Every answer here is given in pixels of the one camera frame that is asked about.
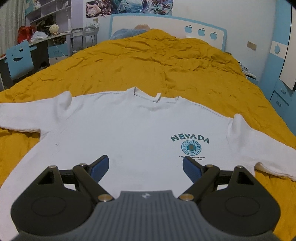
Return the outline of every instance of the white t-shirt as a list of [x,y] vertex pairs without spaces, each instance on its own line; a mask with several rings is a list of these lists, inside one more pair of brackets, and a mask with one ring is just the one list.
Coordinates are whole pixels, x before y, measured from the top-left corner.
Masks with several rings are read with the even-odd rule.
[[120,191],[172,190],[192,185],[184,156],[222,170],[243,165],[296,180],[296,151],[252,129],[239,114],[224,117],[182,97],[151,97],[137,88],[72,98],[0,104],[0,127],[40,132],[40,142],[14,168],[0,189],[0,239],[16,234],[10,217],[15,199],[49,165],[71,169],[108,155],[99,182],[112,196]]

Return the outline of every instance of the white headboard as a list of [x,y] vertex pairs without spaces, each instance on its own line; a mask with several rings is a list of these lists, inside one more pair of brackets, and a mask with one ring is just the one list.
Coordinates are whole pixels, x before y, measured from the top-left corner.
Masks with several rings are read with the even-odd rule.
[[213,47],[225,50],[226,29],[199,21],[157,14],[112,14],[109,37],[117,30],[133,29],[138,24],[148,24],[150,28],[161,29],[177,38],[198,38]]

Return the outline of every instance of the circular logo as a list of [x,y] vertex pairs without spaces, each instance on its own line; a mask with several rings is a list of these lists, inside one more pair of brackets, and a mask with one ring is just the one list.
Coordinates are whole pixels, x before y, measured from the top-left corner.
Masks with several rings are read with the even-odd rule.
[[197,141],[187,140],[184,141],[181,145],[182,151],[190,156],[195,156],[202,151],[202,147]]

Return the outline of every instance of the logo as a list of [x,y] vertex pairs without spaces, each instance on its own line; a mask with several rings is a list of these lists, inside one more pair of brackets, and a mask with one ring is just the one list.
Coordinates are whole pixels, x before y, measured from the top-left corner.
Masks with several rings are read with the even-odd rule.
[[174,135],[172,137],[170,137],[172,139],[172,141],[176,141],[176,140],[184,140],[184,139],[196,139],[199,141],[203,141],[206,142],[207,144],[210,143],[209,138],[204,138],[204,136],[202,135],[197,135],[197,138],[194,134],[186,134],[186,133],[180,133],[178,135]]
[[144,194],[142,194],[142,197],[145,198],[145,199],[149,198],[150,196],[151,196],[151,195],[150,195],[149,193],[144,193]]
[[197,141],[187,140],[184,141],[181,145],[182,151],[190,156],[195,156],[202,151],[202,147]]

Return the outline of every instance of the apple cutout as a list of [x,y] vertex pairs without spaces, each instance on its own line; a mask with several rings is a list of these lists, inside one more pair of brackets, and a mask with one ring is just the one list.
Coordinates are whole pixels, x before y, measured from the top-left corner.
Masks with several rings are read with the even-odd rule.
[[204,30],[204,28],[199,29],[199,30],[197,31],[197,33],[198,33],[199,36],[204,36],[204,35],[205,35],[205,30]]
[[218,35],[218,34],[216,34],[216,33],[217,33],[217,32],[214,32],[214,33],[211,33],[211,34],[210,34],[211,39],[214,39],[214,40],[217,39],[217,35]]
[[276,46],[275,46],[275,48],[274,48],[274,52],[275,52],[276,54],[279,54],[280,51],[281,51],[281,48],[279,47],[278,44],[276,44]]
[[186,32],[186,33],[189,33],[189,34],[192,33],[192,27],[191,27],[191,25],[186,26],[184,29],[185,29],[185,32]]

